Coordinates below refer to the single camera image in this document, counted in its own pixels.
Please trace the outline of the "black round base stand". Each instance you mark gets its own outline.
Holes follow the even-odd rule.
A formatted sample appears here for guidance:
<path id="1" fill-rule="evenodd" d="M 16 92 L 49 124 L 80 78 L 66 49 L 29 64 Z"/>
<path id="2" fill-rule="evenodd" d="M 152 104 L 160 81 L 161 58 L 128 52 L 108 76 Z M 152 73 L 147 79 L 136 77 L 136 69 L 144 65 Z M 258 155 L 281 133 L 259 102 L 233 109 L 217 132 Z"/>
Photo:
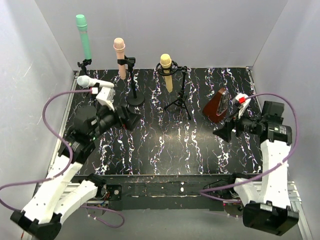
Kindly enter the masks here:
<path id="1" fill-rule="evenodd" d="M 131 107 L 140 107 L 145 102 L 145 96 L 137 90 L 136 82 L 134 80 L 134 66 L 136 63 L 135 57 L 124 56 L 124 59 L 118 59 L 117 63 L 121 66 L 127 65 L 130 76 L 131 95 L 126 97 L 126 102 Z"/>

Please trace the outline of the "white microphone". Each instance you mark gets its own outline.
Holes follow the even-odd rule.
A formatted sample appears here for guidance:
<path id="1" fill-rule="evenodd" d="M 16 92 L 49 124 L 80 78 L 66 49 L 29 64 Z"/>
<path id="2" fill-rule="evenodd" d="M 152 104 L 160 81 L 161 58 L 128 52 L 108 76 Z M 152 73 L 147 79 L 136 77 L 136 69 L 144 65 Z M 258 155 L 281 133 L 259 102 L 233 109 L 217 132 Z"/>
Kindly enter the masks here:
<path id="1" fill-rule="evenodd" d="M 81 75 L 76 79 L 77 84 L 83 88 L 97 87 L 97 88 L 114 88 L 114 84 L 109 81 L 91 78 L 87 75 Z"/>

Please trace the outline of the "black tripod clip stand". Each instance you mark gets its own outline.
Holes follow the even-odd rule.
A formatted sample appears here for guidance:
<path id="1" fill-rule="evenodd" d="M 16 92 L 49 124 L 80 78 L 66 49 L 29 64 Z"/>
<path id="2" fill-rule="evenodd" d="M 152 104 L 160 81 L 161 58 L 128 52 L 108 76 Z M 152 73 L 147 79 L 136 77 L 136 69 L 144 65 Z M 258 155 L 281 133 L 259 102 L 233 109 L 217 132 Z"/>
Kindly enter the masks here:
<path id="1" fill-rule="evenodd" d="M 84 59 L 82 62 L 77 62 L 77 66 L 80 68 L 79 76 L 87 76 L 87 66 L 92 64 L 92 59 Z"/>

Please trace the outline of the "yellow microphone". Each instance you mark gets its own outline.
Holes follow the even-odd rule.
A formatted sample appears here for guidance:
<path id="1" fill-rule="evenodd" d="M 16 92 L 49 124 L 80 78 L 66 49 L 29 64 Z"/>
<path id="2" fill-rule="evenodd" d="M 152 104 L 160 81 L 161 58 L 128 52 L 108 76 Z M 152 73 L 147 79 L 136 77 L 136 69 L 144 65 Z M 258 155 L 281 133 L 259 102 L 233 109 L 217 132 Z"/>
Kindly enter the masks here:
<path id="1" fill-rule="evenodd" d="M 163 73 L 166 74 L 164 76 L 166 89 L 169 93 L 171 93 L 173 91 L 173 80 L 169 73 L 171 72 L 170 68 L 172 66 L 172 59 L 169 54 L 164 53 L 160 56 L 160 65 L 163 69 Z"/>

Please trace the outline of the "pink microphone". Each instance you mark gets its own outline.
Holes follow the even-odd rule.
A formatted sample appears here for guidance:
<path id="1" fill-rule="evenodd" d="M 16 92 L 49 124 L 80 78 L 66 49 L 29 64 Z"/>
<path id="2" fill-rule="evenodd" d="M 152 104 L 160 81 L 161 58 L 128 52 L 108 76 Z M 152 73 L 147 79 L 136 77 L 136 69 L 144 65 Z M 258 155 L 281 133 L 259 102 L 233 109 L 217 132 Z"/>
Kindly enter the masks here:
<path id="1" fill-rule="evenodd" d="M 121 37 L 117 37 L 114 39 L 113 48 L 116 52 L 117 60 L 125 59 L 125 42 Z M 126 67 L 125 65 L 118 64 L 118 73 L 122 80 L 126 79 Z"/>

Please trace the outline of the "green microphone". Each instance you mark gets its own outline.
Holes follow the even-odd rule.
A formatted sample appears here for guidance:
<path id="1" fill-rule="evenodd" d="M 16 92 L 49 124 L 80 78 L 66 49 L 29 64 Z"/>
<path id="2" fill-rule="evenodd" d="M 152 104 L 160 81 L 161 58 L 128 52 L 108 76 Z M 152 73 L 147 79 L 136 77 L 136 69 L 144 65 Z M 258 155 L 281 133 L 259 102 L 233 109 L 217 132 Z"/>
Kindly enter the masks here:
<path id="1" fill-rule="evenodd" d="M 83 47 L 84 58 L 86 60 L 92 59 L 92 52 L 90 47 L 90 40 L 88 36 L 88 24 L 86 17 L 83 14 L 77 14 L 75 16 L 76 26 L 80 34 L 80 39 Z"/>

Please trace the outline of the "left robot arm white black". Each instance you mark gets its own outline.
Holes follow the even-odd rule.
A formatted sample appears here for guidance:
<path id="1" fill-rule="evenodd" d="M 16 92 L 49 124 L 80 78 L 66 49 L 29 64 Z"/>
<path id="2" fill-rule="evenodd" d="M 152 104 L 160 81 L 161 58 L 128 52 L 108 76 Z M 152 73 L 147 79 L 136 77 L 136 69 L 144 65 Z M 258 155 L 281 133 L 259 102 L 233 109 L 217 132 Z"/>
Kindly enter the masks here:
<path id="1" fill-rule="evenodd" d="M 38 240 L 54 240 L 64 221 L 86 201 L 101 199 L 107 193 L 107 182 L 92 173 L 80 185 L 63 196 L 72 178 L 82 168 L 93 150 L 95 139 L 112 127 L 132 131 L 141 115 L 127 106 L 115 110 L 108 106 L 96 109 L 92 105 L 78 109 L 73 126 L 43 182 L 30 202 L 21 210 L 15 210 L 10 219 L 25 232 Z"/>

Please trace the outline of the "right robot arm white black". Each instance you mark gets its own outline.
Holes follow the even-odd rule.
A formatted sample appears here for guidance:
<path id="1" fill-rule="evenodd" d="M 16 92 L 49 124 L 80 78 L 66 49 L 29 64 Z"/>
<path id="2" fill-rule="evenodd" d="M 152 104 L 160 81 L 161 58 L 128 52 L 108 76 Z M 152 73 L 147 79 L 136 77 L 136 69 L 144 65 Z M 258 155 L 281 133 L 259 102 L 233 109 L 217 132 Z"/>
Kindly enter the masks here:
<path id="1" fill-rule="evenodd" d="M 276 236 L 282 236 L 299 221 L 299 213 L 291 208 L 288 194 L 288 165 L 283 162 L 291 150 L 292 128 L 283 124 L 284 104 L 265 101 L 258 119 L 233 113 L 224 126 L 214 135 L 230 142 L 231 131 L 236 135 L 249 133 L 259 136 L 263 161 L 261 189 L 240 173 L 232 175 L 235 193 L 243 204 L 242 222 L 253 228 Z"/>

